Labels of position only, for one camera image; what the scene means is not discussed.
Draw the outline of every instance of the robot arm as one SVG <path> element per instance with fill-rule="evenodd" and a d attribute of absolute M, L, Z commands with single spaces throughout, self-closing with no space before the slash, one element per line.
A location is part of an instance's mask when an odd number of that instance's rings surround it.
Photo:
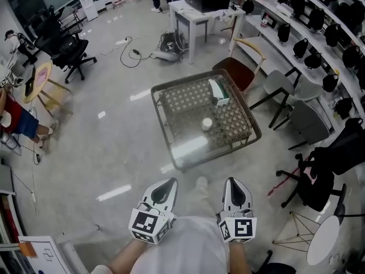
<path fill-rule="evenodd" d="M 133 209 L 129 231 L 135 239 L 158 244 L 175 221 L 172 213 L 177 195 L 177 180 L 170 178 L 149 186 L 137 209 Z"/>
<path fill-rule="evenodd" d="M 252 196 L 237 179 L 228 178 L 224 185 L 223 210 L 217 214 L 218 226 L 225 243 L 244 243 L 256 235 L 257 219 L 253 216 Z"/>

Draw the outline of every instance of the wooden round table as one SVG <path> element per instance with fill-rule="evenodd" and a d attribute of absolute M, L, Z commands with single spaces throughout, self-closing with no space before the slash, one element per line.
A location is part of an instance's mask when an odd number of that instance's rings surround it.
<path fill-rule="evenodd" d="M 70 111 L 68 108 L 66 108 L 64 105 L 62 105 L 60 102 L 58 102 L 56 99 L 54 99 L 49 94 L 47 94 L 45 91 L 43 91 L 43 88 L 46 85 L 46 83 L 50 82 L 71 93 L 71 90 L 69 90 L 68 88 L 66 88 L 66 87 L 62 86 L 61 84 L 54 82 L 53 80 L 50 79 L 51 71 L 52 71 L 51 62 L 44 63 L 36 69 L 35 76 L 34 76 L 33 90 L 28 96 L 26 96 L 24 98 L 24 103 L 30 103 L 33 99 L 38 97 L 38 99 L 41 102 L 41 104 L 43 105 L 43 107 L 53 118 L 51 111 L 49 109 L 47 109 L 46 104 L 44 103 L 43 99 L 39 95 L 39 94 L 43 94 L 46 98 L 48 98 L 50 101 L 55 103 L 62 110 L 64 110 L 65 112 L 67 112 L 69 114 L 73 114 L 72 111 Z"/>

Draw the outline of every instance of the table leg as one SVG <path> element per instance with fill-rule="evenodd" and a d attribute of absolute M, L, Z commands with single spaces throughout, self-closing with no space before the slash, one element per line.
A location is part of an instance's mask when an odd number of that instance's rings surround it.
<path fill-rule="evenodd" d="M 190 21 L 190 36 L 189 36 L 189 63 L 190 64 L 194 64 L 195 38 L 196 38 L 196 23 L 193 21 Z"/>
<path fill-rule="evenodd" d="M 236 22 L 236 26 L 234 27 L 233 33 L 232 33 L 232 39 L 230 40 L 230 45 L 229 45 L 229 51 L 233 52 L 234 49 L 234 45 L 236 44 L 236 42 L 233 40 L 234 38 L 238 38 L 239 34 L 240 34 L 240 30 L 241 30 L 241 25 L 242 25 L 242 21 L 244 19 L 244 15 L 241 14 L 238 18 L 237 18 L 237 22 Z"/>
<path fill-rule="evenodd" d="M 170 28 L 172 31 L 176 30 L 176 16 L 172 7 L 170 7 Z"/>
<path fill-rule="evenodd" d="M 37 95 L 37 97 L 38 97 L 38 99 L 39 99 L 39 101 L 40 101 L 40 103 L 42 104 L 42 106 L 46 109 L 46 111 L 50 114 L 50 116 L 53 118 L 53 115 L 51 114 L 51 112 L 47 109 L 47 107 L 46 107 L 46 105 L 45 105 L 45 103 L 44 103 L 44 101 L 43 101 L 43 99 L 39 96 L 39 95 Z"/>
<path fill-rule="evenodd" d="M 61 85 L 61 84 L 59 84 L 59 83 L 57 83 L 57 82 L 54 82 L 54 81 L 53 81 L 53 80 L 51 80 L 51 79 L 48 79 L 48 81 L 49 81 L 49 82 L 51 82 L 51 83 L 53 83 L 54 85 L 56 85 L 56 86 L 58 86 L 58 87 L 60 87 L 60 88 L 64 89 L 64 90 L 67 90 L 69 93 L 71 93 L 71 90 L 69 90 L 67 87 L 64 87 L 63 85 Z"/>
<path fill-rule="evenodd" d="M 57 100 L 55 100 L 53 97 L 51 97 L 48 94 L 46 94 L 43 90 L 41 90 L 40 93 L 43 94 L 49 100 L 53 101 L 55 104 L 57 104 L 57 106 L 59 106 L 62 110 L 65 110 L 65 112 L 67 112 L 67 113 L 69 113 L 71 115 L 73 114 L 72 111 L 70 111 L 68 108 L 66 108 L 64 105 L 62 105 L 60 102 L 58 102 Z"/>
<path fill-rule="evenodd" d="M 216 29 L 216 19 L 213 18 L 212 23 L 210 25 L 210 34 L 214 34 L 215 29 Z"/>

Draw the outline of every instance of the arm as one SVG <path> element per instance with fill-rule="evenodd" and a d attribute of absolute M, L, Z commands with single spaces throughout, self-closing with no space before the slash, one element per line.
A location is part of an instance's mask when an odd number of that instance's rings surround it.
<path fill-rule="evenodd" d="M 244 245 L 241 243 L 229 244 L 230 273 L 251 274 L 251 269 L 246 261 Z"/>
<path fill-rule="evenodd" d="M 118 255 L 112 260 L 108 268 L 113 274 L 129 274 L 137 259 L 146 250 L 147 243 L 133 239 Z"/>
<path fill-rule="evenodd" d="M 2 113 L 4 112 L 5 103 L 6 103 L 6 90 L 5 88 L 1 88 L 1 96 L 0 96 L 0 116 L 2 116 Z"/>

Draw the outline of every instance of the white wall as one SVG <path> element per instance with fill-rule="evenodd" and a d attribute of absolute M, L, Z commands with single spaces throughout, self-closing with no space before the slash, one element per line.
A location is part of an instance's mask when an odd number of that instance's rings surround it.
<path fill-rule="evenodd" d="M 14 30 L 17 32 L 23 32 L 18 20 L 15 17 L 9 3 L 7 1 L 0 1 L 0 55 L 6 60 L 10 59 L 10 50 L 13 47 L 11 42 L 4 41 L 5 33 L 8 30 Z"/>

